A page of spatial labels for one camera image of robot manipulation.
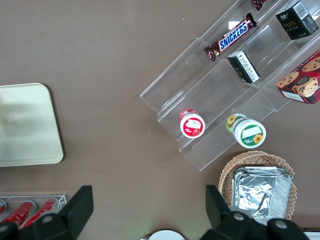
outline cookie picture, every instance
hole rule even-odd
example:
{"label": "cookie picture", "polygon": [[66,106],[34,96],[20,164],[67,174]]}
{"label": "cookie picture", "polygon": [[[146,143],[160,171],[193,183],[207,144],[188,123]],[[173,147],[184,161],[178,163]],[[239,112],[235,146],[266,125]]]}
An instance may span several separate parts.
{"label": "cookie picture", "polygon": [[316,77],[303,77],[296,85],[293,86],[293,90],[302,97],[311,97],[318,88],[318,79]]}
{"label": "cookie picture", "polygon": [[299,73],[297,71],[293,71],[289,73],[287,76],[285,76],[281,81],[279,81],[276,86],[280,89],[282,89],[284,86],[287,86],[288,84],[292,83],[297,77]]}
{"label": "cookie picture", "polygon": [[320,68],[320,56],[315,59],[309,61],[306,65],[303,66],[302,72],[311,72]]}

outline clear acrylic display stand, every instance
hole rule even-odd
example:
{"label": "clear acrylic display stand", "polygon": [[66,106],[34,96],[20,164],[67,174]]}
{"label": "clear acrylic display stand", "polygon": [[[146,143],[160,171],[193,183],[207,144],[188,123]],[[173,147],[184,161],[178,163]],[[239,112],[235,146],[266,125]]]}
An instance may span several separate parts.
{"label": "clear acrylic display stand", "polygon": [[[179,150],[202,170],[236,143],[226,129],[232,113],[261,122],[290,100],[276,83],[320,49],[320,30],[291,40],[276,13],[297,1],[268,0],[256,11],[250,0],[238,0],[201,37],[177,57],[140,95],[157,113],[158,122],[177,140]],[[320,1],[301,0],[320,26]],[[251,12],[257,27],[211,61],[204,49],[229,32],[230,22],[240,22]],[[260,74],[253,84],[243,83],[227,56],[245,51]],[[190,139],[181,133],[179,114],[194,109],[204,119],[204,134]]]}

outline candy bar wrapper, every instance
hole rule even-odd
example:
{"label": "candy bar wrapper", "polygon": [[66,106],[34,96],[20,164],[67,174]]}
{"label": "candy bar wrapper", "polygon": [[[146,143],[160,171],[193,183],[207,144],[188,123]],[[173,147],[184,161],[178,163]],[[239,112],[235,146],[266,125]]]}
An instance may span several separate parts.
{"label": "candy bar wrapper", "polygon": [[214,61],[224,50],[242,38],[251,28],[257,26],[251,12],[249,12],[245,19],[235,26],[230,32],[221,37],[217,42],[214,42],[204,50],[209,58]]}
{"label": "candy bar wrapper", "polygon": [[255,9],[259,11],[267,0],[252,0]]}

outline black box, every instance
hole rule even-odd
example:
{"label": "black box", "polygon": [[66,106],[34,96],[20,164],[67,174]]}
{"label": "black box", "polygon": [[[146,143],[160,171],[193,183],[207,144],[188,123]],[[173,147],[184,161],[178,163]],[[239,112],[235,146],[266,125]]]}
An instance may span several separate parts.
{"label": "black box", "polygon": [[292,40],[310,36],[318,29],[316,22],[300,1],[285,7],[275,16]]}
{"label": "black box", "polygon": [[235,51],[227,58],[243,82],[252,84],[260,78],[259,73],[244,51]]}

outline red and white cookie box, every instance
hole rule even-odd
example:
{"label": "red and white cookie box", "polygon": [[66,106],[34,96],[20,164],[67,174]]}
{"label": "red and white cookie box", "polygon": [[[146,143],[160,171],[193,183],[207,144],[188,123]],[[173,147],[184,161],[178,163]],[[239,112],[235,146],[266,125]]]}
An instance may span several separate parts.
{"label": "red and white cookie box", "polygon": [[320,50],[276,84],[287,99],[306,104],[320,100]]}

